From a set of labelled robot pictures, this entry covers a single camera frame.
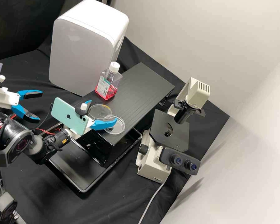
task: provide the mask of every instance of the white wall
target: white wall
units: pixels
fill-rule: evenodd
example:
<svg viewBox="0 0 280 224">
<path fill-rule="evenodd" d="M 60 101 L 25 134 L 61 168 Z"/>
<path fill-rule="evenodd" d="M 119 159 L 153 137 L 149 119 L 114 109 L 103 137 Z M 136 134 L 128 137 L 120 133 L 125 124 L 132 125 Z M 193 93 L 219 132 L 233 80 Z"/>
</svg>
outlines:
<svg viewBox="0 0 280 224">
<path fill-rule="evenodd" d="M 233 115 L 280 61 L 280 0 L 113 0 L 126 36 L 183 81 L 211 86 Z"/>
<path fill-rule="evenodd" d="M 162 220 L 280 223 L 280 65 L 230 118 Z"/>
</svg>

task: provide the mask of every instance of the flask label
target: flask label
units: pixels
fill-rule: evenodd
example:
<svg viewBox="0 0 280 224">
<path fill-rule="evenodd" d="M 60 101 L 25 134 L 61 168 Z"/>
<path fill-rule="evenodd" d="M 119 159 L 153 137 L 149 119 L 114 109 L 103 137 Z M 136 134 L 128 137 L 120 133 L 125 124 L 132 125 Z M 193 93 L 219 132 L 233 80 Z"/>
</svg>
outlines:
<svg viewBox="0 0 280 224">
<path fill-rule="evenodd" d="M 97 84 L 96 91 L 100 95 L 106 97 L 109 87 L 110 87 L 110 82 L 107 79 L 105 79 L 103 76 L 100 76 L 100 80 L 99 83 Z"/>
</svg>

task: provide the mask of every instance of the black tablecloth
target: black tablecloth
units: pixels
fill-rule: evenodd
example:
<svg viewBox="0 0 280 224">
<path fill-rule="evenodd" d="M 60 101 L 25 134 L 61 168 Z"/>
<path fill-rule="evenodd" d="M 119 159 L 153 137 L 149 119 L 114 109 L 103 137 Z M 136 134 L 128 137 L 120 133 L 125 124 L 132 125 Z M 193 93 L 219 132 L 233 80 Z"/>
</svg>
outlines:
<svg viewBox="0 0 280 224">
<path fill-rule="evenodd" d="M 178 93 L 184 85 L 128 40 L 124 41 L 119 61 L 124 69 L 142 61 L 176 86 L 173 94 Z M 55 97 L 62 97 L 69 103 L 80 98 L 49 82 L 49 58 L 40 51 L 35 50 L 0 62 L 3 62 L 2 74 L 6 76 L 4 86 L 10 91 L 44 91 L 41 98 L 21 102 L 41 119 L 45 117 Z M 166 103 L 165 107 L 157 108 L 165 110 L 169 105 L 170 103 Z M 228 119 L 227 114 L 209 101 L 204 108 L 207 113 L 204 119 L 192 116 L 189 121 L 191 143 L 187 153 L 198 159 L 202 158 Z M 140 132 L 150 126 L 153 112 L 154 110 L 150 111 L 136 126 Z M 49 119 L 43 127 L 48 128 L 53 123 L 54 119 Z M 148 201 L 160 185 L 137 175 L 136 156 L 137 146 L 86 195 L 73 192 L 71 187 L 48 167 L 36 165 L 24 154 L 2 170 L 7 190 L 19 202 L 17 211 L 27 223 L 138 223 Z M 143 223 L 159 223 L 188 178 L 188 175 L 172 170 Z"/>
</svg>

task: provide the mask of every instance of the microscope base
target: microscope base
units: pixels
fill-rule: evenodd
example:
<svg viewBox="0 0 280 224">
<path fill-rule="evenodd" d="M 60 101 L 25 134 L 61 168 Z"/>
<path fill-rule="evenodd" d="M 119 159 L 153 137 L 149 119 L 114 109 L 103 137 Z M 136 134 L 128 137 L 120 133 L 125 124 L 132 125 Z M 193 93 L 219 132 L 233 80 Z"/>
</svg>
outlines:
<svg viewBox="0 0 280 224">
<path fill-rule="evenodd" d="M 149 131 L 143 132 L 141 144 L 147 145 L 148 151 L 145 155 L 141 153 L 137 155 L 136 165 L 139 167 L 137 174 L 161 184 L 171 173 L 171 167 L 159 161 L 163 147 L 155 144 Z"/>
</svg>

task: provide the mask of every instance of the black tray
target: black tray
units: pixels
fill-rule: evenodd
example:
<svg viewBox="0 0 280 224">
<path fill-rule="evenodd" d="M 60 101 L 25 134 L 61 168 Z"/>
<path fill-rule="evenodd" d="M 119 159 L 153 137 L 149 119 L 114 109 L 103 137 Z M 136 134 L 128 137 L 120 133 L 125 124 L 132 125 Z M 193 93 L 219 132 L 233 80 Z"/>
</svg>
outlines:
<svg viewBox="0 0 280 224">
<path fill-rule="evenodd" d="M 57 124 L 49 130 L 60 128 Z M 115 146 L 112 151 L 116 152 L 104 166 L 99 165 L 89 152 L 78 142 L 71 140 L 62 147 L 63 151 L 57 152 L 49 159 L 61 174 L 80 192 L 87 192 L 98 182 L 128 151 L 130 151 L 142 138 L 140 132 L 135 128 L 131 129 Z"/>
</svg>

